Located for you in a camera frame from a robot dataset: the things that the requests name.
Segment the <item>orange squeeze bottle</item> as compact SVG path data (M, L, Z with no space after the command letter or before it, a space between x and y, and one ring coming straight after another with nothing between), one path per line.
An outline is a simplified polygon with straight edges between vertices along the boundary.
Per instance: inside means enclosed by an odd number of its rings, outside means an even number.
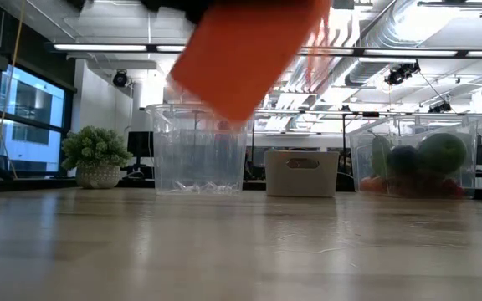
M170 79L224 119L246 121L330 8L331 0L217 0Z

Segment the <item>green pear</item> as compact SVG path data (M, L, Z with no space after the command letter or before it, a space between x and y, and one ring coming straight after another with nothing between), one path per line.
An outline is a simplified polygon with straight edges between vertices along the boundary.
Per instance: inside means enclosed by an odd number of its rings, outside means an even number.
M382 135L372 139L372 170L376 176L387 177L387 157L391 153L392 144Z

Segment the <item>green apple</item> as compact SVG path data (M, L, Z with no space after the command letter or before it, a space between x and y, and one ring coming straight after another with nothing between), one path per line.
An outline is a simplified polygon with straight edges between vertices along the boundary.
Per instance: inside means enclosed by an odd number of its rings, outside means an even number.
M437 133L420 141L418 154L427 169L448 175L456 172L464 164L467 148L458 136Z

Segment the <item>red grape bunch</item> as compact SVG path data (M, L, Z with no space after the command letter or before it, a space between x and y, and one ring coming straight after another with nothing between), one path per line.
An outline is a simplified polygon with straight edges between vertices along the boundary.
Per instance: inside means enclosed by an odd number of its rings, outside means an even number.
M443 180L438 192L441 196L449 198L463 198L465 196L464 189L450 178Z

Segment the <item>overhead black light bar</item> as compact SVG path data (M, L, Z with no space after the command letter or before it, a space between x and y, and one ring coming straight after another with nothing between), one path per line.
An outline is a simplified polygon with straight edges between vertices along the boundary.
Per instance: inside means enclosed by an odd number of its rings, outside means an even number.
M46 43L54 53L181 54L181 44ZM298 56L392 59L482 59L482 49L303 47Z

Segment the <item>black monitor on stand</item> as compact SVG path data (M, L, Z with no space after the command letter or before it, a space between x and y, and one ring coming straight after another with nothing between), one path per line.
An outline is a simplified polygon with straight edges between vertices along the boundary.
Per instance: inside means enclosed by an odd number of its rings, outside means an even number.
M153 133L151 131L131 131L128 135L127 151L135 160L127 167L126 179L147 180L154 178Z

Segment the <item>clear plastic storage bin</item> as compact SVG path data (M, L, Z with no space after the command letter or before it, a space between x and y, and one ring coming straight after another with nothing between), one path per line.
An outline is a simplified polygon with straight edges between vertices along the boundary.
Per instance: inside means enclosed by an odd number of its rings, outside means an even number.
M399 198L465 199L473 197L478 127L479 122L467 116L403 115L381 119L352 131L348 139L355 189L359 192ZM432 172L423 165L419 156L418 170L410 175L395 174L387 166L388 194L359 190L362 178L376 176L372 170L372 139L376 135L385 136L392 144L392 148L397 145L411 145L418 150L418 144L422 139L437 133L456 135L466 145L467 155L464 164L456 172L448 175ZM448 178L453 179L464 189L463 198L449 198L439 194L439 186Z
M159 195L238 195L250 121L230 122L204 105L149 105Z

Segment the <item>green succulent plant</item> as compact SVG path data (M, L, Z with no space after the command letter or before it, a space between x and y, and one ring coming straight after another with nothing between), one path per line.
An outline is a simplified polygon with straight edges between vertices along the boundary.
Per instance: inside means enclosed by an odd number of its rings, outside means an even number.
M121 167L132 158L117 132L91 125L68 133L62 151L62 167L75 170L77 185L84 189L114 188L120 181Z

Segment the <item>grey plastic bin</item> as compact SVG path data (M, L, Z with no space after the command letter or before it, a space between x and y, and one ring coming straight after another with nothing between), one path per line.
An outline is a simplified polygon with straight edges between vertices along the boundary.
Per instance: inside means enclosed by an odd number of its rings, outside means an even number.
M268 196L333 197L338 152L270 150L265 153Z

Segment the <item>black aluminium table frame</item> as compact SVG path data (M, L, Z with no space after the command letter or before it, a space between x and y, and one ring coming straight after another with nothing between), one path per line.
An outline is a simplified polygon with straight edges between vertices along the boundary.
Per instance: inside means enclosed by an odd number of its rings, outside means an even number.
M0 180L0 192L4 191L32 191L32 190L48 190L77 187L75 179L18 179L12 181ZM154 181L119 181L118 188L155 188ZM261 181L249 181L243 183L245 191L265 191L266 184ZM336 192L354 192L354 184L352 180L348 183L339 183L336 185ZM474 199L482 201L482 188L476 188L474 191Z

